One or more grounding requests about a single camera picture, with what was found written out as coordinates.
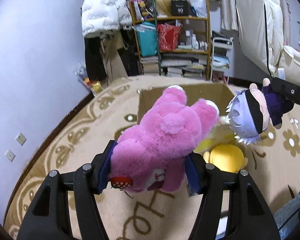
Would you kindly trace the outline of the white-haired blindfolded doll plush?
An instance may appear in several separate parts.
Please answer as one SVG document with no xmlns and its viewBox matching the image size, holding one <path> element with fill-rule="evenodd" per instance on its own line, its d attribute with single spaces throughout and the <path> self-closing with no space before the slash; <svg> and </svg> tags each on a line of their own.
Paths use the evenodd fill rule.
<svg viewBox="0 0 300 240">
<path fill-rule="evenodd" d="M 293 107 L 293 100 L 275 92 L 270 80 L 265 78 L 262 89 L 252 83 L 248 89 L 236 92 L 226 108 L 224 121 L 239 142 L 255 144 L 270 124 L 280 129 L 283 115 Z"/>
</svg>

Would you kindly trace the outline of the pink bear plush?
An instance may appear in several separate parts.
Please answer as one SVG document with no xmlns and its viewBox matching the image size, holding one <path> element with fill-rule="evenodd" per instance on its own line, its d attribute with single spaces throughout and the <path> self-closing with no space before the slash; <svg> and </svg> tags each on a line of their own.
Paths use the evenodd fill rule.
<svg viewBox="0 0 300 240">
<path fill-rule="evenodd" d="M 133 193 L 180 189 L 185 157 L 219 120 L 219 108 L 213 101 L 186 103 L 180 86 L 167 87 L 140 123 L 122 133 L 110 158 L 113 188 Z"/>
</svg>

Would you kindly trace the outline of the yellow round plush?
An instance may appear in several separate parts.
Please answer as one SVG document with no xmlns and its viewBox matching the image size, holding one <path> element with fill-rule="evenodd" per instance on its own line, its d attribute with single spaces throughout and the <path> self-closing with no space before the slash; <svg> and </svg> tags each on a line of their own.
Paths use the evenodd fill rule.
<svg viewBox="0 0 300 240">
<path fill-rule="evenodd" d="M 242 150 L 232 144 L 219 144 L 210 152 L 204 152 L 203 158 L 206 163 L 215 165 L 221 171 L 231 173 L 237 173 L 248 164 L 248 159 L 244 156 Z"/>
</svg>

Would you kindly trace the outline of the white rolling cart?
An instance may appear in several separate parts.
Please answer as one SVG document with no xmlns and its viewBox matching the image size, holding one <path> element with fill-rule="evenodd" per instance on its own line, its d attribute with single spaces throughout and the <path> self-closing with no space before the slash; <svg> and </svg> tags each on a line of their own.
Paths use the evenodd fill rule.
<svg viewBox="0 0 300 240">
<path fill-rule="evenodd" d="M 234 48 L 234 38 L 228 38 L 220 32 L 212 31 L 211 45 L 210 80 L 219 80 L 228 84 L 229 76 L 226 76 L 225 72 L 230 69 L 230 60 L 227 52 Z"/>
</svg>

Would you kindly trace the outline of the cream folded mattress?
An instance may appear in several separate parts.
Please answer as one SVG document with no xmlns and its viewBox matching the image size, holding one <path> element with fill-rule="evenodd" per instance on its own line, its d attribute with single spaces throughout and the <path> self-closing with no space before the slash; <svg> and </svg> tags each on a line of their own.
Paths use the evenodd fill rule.
<svg viewBox="0 0 300 240">
<path fill-rule="evenodd" d="M 284 44 L 280 0 L 235 0 L 239 44 L 243 54 L 261 70 L 300 86 L 300 52 Z"/>
</svg>

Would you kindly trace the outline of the stack of books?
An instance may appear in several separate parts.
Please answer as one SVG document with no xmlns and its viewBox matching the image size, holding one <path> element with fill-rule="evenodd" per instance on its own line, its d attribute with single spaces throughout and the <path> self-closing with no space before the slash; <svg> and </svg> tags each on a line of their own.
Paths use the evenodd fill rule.
<svg viewBox="0 0 300 240">
<path fill-rule="evenodd" d="M 205 77 L 207 55 L 193 53 L 162 53 L 141 58 L 144 74 L 161 74 L 163 76 Z"/>
</svg>

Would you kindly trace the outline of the bag of yellow toys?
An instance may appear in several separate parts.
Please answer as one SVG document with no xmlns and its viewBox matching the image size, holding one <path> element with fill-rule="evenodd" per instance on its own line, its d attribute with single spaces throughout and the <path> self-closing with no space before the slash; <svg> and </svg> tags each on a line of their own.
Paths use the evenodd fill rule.
<svg viewBox="0 0 300 240">
<path fill-rule="evenodd" d="M 87 89 L 89 89 L 94 96 L 97 96 L 100 92 L 102 92 L 103 87 L 100 81 L 91 81 L 88 77 L 88 72 L 86 69 L 85 64 L 79 64 L 79 67 L 75 71 L 76 76 L 78 77 L 79 81 L 85 85 Z"/>
</svg>

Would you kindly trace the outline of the wooden bookshelf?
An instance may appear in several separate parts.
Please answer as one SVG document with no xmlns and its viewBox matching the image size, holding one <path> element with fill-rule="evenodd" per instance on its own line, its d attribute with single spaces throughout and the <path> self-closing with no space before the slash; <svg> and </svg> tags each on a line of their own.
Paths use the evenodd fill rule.
<svg viewBox="0 0 300 240">
<path fill-rule="evenodd" d="M 144 73 L 210 74 L 211 24 L 209 2 L 200 17 L 186 0 L 131 0 L 130 13 Z"/>
</svg>

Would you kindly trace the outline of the red patterned bag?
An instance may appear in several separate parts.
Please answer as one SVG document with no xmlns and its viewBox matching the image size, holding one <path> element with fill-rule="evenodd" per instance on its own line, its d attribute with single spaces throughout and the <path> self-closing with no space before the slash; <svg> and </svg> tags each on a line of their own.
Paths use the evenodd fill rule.
<svg viewBox="0 0 300 240">
<path fill-rule="evenodd" d="M 182 26 L 159 24 L 159 48 L 164 51 L 173 51 L 178 46 Z"/>
</svg>

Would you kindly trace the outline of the black box marked 40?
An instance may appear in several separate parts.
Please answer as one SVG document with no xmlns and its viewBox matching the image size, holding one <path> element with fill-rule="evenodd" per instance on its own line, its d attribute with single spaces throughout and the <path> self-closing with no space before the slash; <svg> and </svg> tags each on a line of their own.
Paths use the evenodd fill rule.
<svg viewBox="0 0 300 240">
<path fill-rule="evenodd" d="M 171 0 L 172 16 L 189 16 L 189 3 L 187 0 Z"/>
</svg>

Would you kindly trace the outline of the teal storage bag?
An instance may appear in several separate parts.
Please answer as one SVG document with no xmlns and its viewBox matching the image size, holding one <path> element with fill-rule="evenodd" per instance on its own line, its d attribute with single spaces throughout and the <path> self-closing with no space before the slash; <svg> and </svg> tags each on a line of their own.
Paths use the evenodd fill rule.
<svg viewBox="0 0 300 240">
<path fill-rule="evenodd" d="M 136 30 L 140 52 L 142 57 L 154 56 L 157 54 L 157 31 L 155 25 L 150 22 L 137 24 Z"/>
</svg>

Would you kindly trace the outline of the beige hanging coat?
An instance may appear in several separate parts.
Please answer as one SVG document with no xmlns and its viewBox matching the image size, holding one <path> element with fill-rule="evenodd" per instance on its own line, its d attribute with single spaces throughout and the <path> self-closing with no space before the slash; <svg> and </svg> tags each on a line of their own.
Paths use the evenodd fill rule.
<svg viewBox="0 0 300 240">
<path fill-rule="evenodd" d="M 108 39 L 101 40 L 101 53 L 109 83 L 128 76 L 118 52 L 119 49 L 124 48 L 125 45 L 120 32 L 109 36 Z"/>
</svg>

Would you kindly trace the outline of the white wall socket lower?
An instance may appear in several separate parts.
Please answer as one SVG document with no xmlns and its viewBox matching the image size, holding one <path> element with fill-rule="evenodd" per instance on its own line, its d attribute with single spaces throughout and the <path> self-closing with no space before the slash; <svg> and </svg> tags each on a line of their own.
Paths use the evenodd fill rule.
<svg viewBox="0 0 300 240">
<path fill-rule="evenodd" d="M 6 157 L 10 162 L 12 162 L 12 161 L 15 159 L 15 154 L 14 154 L 11 150 L 8 150 L 8 151 L 5 153 L 5 157 Z"/>
</svg>

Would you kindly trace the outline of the white wall socket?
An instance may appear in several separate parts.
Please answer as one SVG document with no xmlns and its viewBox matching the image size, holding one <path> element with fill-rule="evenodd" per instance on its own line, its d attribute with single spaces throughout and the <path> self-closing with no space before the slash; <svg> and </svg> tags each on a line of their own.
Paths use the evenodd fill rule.
<svg viewBox="0 0 300 240">
<path fill-rule="evenodd" d="M 5 157 L 6 157 L 10 162 L 12 162 L 12 161 L 15 159 L 15 154 L 14 154 L 11 150 L 8 150 L 8 151 L 5 153 Z"/>
<path fill-rule="evenodd" d="M 23 146 L 25 142 L 27 141 L 26 137 L 23 135 L 23 133 L 19 133 L 19 135 L 16 137 L 16 141 Z"/>
</svg>

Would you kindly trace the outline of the white wall socket upper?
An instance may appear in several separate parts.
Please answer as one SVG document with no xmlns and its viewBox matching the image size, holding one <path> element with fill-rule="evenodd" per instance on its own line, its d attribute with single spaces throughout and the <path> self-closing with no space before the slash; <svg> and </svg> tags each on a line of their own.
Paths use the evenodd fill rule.
<svg viewBox="0 0 300 240">
<path fill-rule="evenodd" d="M 27 141 L 26 137 L 23 135 L 23 133 L 19 133 L 19 135 L 16 137 L 16 141 L 23 146 L 25 142 Z"/>
</svg>

